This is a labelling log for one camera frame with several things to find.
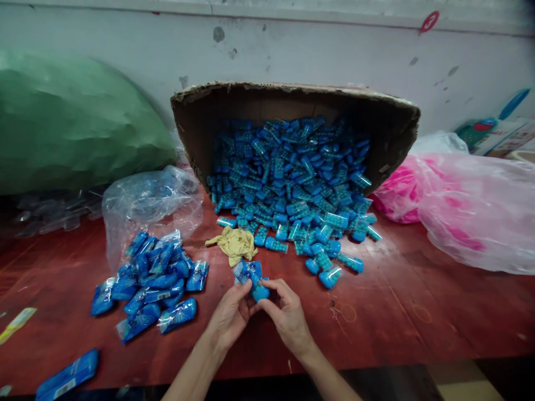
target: tipped-over cardboard box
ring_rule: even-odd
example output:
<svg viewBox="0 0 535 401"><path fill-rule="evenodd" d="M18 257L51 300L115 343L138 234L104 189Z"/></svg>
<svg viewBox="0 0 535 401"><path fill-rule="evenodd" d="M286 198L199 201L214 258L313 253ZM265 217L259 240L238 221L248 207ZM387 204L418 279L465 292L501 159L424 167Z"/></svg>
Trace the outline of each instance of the tipped-over cardboard box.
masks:
<svg viewBox="0 0 535 401"><path fill-rule="evenodd" d="M420 118L420 109L409 101L370 89L245 82L190 87L171 98L171 107L189 162L207 192L221 119L251 119L260 125L323 115L330 124L340 115L356 117L358 130L372 134L369 194L403 162L416 140Z"/></svg>

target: person's right hand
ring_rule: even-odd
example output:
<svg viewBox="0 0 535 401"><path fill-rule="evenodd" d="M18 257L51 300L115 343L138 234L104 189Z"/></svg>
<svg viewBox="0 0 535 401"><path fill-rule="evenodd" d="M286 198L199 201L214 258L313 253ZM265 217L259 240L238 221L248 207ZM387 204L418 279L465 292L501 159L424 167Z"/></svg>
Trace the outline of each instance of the person's right hand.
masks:
<svg viewBox="0 0 535 401"><path fill-rule="evenodd" d="M314 349L315 342L308 329L299 296L282 278L262 280L262 285L277 291L279 299L275 304L268 299L262 299L258 301L258 305L271 317L286 347L296 358L302 358Z"/></svg>

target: table surface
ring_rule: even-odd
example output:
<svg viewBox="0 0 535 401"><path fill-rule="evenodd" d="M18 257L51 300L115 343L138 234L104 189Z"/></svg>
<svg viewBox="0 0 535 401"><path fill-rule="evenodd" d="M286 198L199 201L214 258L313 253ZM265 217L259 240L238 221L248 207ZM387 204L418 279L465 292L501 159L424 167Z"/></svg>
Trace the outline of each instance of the table surface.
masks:
<svg viewBox="0 0 535 401"><path fill-rule="evenodd" d="M95 286L110 274L103 220L84 219L71 232L8 241L0 254L0 330L25 307L37 312L0 347L0 387L13 395L34 393L46 379L97 348L96 377L82 388L170 383L234 276L219 247L204 247L221 232L205 197L204 219L184 247L193 260L208 260L204 292L194 294L198 314L162 336L151 327L122 345L115 325L121 307L89 316ZM455 262L426 237L419 223L402 225L382 216L383 240L342 239L365 270L344 274L331 291L308 273L305 259L261 248L264 276L282 277L301 297L319 347L337 369L495 358L535 350L535 277L487 272ZM302 373L263 312L250 321L216 378Z"/></svg>

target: rag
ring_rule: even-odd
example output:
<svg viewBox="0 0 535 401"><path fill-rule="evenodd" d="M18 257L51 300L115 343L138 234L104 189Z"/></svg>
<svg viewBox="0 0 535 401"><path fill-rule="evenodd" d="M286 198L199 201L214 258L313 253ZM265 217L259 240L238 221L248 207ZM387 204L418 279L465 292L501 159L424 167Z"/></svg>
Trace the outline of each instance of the rag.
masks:
<svg viewBox="0 0 535 401"><path fill-rule="evenodd" d="M255 248L255 237L251 232L239 228L232 229L227 226L221 235L205 242L205 246L214 244L218 244L228 256L230 267L236 266L242 258L251 260L258 253L258 249Z"/></svg>

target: clear plastic bag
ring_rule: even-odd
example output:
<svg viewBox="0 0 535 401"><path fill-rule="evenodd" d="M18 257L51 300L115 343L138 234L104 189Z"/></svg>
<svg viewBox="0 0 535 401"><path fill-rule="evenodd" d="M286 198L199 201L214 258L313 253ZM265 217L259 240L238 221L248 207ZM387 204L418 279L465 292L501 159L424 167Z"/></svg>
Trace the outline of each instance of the clear plastic bag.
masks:
<svg viewBox="0 0 535 401"><path fill-rule="evenodd" d="M114 182L102 201L112 273L127 260L124 252L139 231L161 238L179 230L182 240L189 237L202 222L202 201L197 179L171 165Z"/></svg>
<svg viewBox="0 0 535 401"><path fill-rule="evenodd" d="M421 221L460 263L535 275L535 164L464 154L408 156L376 190L395 221Z"/></svg>
<svg viewBox="0 0 535 401"><path fill-rule="evenodd" d="M390 220L404 224L420 221L422 191L414 172L418 169L415 156L422 153L468 154L468 147L456 133L437 131L419 136L405 161L370 196L376 209Z"/></svg>

